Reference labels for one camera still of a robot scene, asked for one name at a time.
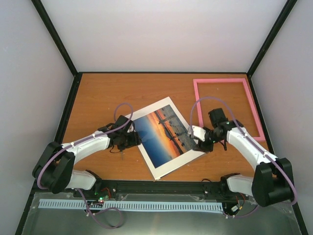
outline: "wooden table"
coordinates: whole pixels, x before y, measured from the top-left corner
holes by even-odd
[[[134,110],[144,108],[165,97],[170,97],[183,117],[189,122],[190,110],[195,102],[193,79],[195,78],[245,78],[243,74],[172,74],[172,73],[84,73],[67,125],[64,142],[71,142],[90,135],[99,127],[113,122],[115,107],[129,102]],[[257,136],[255,121],[241,83],[211,83],[199,85],[200,97],[210,95],[221,98],[232,109],[250,132]],[[207,112],[223,107],[218,101],[201,103],[204,125],[210,127]],[[117,115],[127,115],[130,109],[122,106]],[[197,111],[193,113],[198,124]],[[154,180],[137,147],[112,154],[108,150],[97,152],[75,165],[75,169],[89,169],[102,179]],[[219,181],[221,176],[239,172],[253,176],[252,167],[231,145],[224,151],[220,144],[214,151],[164,176],[167,181],[200,181],[208,178]]]

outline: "white cable tie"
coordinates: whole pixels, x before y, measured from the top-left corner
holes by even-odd
[[[269,152],[264,151],[264,153],[263,153],[263,157],[264,157],[264,158],[266,158],[266,156],[265,156],[265,155],[269,155]]]

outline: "gray wall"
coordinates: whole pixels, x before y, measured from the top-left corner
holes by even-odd
[[[72,76],[30,0],[0,1],[0,234],[14,234]]]
[[[79,71],[250,67],[286,0],[43,0]]]
[[[299,0],[253,76],[274,151],[293,167],[313,234],[313,1]]]

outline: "empty picture frame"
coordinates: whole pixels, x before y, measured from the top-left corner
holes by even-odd
[[[249,86],[244,78],[209,78],[209,79],[193,79],[194,82],[194,89],[195,89],[195,96],[196,101],[200,99],[199,97],[199,90],[198,90],[198,83],[234,83],[234,82],[241,82],[244,86],[246,97],[248,99],[250,109],[252,111],[252,115],[259,133],[259,136],[253,137],[256,141],[265,141],[264,132],[261,126],[261,122],[259,119],[258,112],[256,111],[253,98],[251,92],[249,90]],[[198,110],[198,118],[199,118],[199,125],[203,127],[203,119],[202,119],[202,111],[200,102],[197,103],[197,110]]]

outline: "white photo border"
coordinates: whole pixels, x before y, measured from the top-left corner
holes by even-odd
[[[150,113],[152,113],[158,109],[165,107],[166,105],[171,106],[171,108],[174,110],[177,117],[180,119],[181,123],[188,130],[188,127],[189,127],[188,123],[183,118],[181,113],[178,111],[178,109],[176,108],[176,106],[174,105],[174,103],[172,102],[170,97],[166,97],[160,101],[157,101],[151,105],[148,105],[145,108],[142,108],[142,109],[134,112],[132,120],[136,120],[138,118],[146,116],[146,115],[148,115],[148,114],[150,114]],[[193,161],[194,159],[196,159],[199,156],[201,156],[202,154],[204,154],[203,152],[189,150],[188,152],[170,160],[169,162],[164,163],[163,165],[159,166],[158,168],[155,168],[150,157],[148,156],[145,148],[143,147],[143,145],[142,144],[139,145],[138,148],[139,148],[144,160],[146,161],[146,163],[147,163],[147,165],[148,165],[148,167],[149,167],[155,180],[159,180],[161,177],[167,175],[168,173],[178,169],[179,167]]]

